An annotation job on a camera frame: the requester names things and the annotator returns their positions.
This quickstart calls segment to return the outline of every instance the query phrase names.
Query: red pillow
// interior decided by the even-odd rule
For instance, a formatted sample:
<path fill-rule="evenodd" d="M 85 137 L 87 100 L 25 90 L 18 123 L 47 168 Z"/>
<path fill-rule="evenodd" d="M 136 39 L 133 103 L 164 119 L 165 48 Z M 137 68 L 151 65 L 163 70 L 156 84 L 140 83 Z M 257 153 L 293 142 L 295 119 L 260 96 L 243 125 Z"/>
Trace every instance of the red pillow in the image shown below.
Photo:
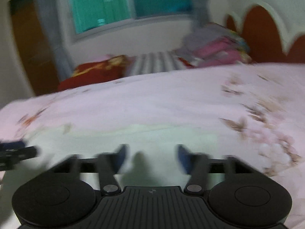
<path fill-rule="evenodd" d="M 102 62 L 79 65 L 75 69 L 74 76 L 62 81 L 57 90 L 63 91 L 122 78 L 127 64 L 126 56 L 118 56 Z"/>

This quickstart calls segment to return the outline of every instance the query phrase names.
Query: window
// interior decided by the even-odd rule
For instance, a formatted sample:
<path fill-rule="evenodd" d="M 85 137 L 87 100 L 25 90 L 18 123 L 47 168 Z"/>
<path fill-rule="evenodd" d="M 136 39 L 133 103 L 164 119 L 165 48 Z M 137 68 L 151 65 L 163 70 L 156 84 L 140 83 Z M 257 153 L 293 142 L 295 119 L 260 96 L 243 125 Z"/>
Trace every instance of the window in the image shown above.
<path fill-rule="evenodd" d="M 190 0 L 69 0 L 77 34 L 106 24 L 191 10 Z"/>

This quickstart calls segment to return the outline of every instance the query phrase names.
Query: logo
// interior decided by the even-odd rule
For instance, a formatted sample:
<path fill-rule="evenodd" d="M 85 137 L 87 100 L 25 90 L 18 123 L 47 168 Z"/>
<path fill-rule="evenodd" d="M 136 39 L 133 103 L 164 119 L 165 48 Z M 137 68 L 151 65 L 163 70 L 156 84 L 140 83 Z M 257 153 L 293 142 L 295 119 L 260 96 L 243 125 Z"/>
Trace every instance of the logo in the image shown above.
<path fill-rule="evenodd" d="M 148 192 L 151 193 L 151 194 L 154 194 L 154 193 L 156 193 L 157 191 L 156 191 L 155 189 L 150 189 Z"/>

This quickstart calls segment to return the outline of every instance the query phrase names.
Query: wooden headboard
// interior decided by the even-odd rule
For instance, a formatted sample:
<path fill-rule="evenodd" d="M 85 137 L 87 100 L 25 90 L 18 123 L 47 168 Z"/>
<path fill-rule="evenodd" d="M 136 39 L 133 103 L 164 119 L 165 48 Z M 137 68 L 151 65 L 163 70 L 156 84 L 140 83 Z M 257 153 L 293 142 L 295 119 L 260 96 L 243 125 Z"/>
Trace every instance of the wooden headboard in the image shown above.
<path fill-rule="evenodd" d="M 234 19 L 226 17 L 227 28 L 237 31 Z M 262 6 L 254 6 L 245 17 L 243 29 L 238 32 L 250 47 L 249 55 L 258 63 L 305 63 L 305 35 L 298 37 L 286 55 L 272 16 Z"/>

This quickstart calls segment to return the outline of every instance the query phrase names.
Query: window sill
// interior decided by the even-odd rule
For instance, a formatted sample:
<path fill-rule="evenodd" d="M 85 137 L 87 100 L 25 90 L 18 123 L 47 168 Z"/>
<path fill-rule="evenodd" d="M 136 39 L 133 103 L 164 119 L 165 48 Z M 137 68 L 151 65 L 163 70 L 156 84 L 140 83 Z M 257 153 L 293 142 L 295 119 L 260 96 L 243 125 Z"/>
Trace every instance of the window sill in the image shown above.
<path fill-rule="evenodd" d="M 142 25 L 147 25 L 147 24 L 151 24 L 151 23 L 177 21 L 177 20 L 185 20 L 185 19 L 191 19 L 191 15 L 190 14 L 173 14 L 173 15 L 147 17 L 147 18 L 141 18 L 141 19 L 127 19 L 124 21 L 119 21 L 119 22 L 108 24 L 108 25 L 92 28 L 83 33 L 79 33 L 79 34 L 74 33 L 72 35 L 72 41 L 74 43 L 76 43 L 81 40 L 92 38 L 92 37 L 95 37 L 98 35 L 103 35 L 105 33 L 115 32 L 115 31 L 122 30 L 124 28 L 129 28 L 129 27 L 136 27 L 136 26 L 142 26 Z"/>

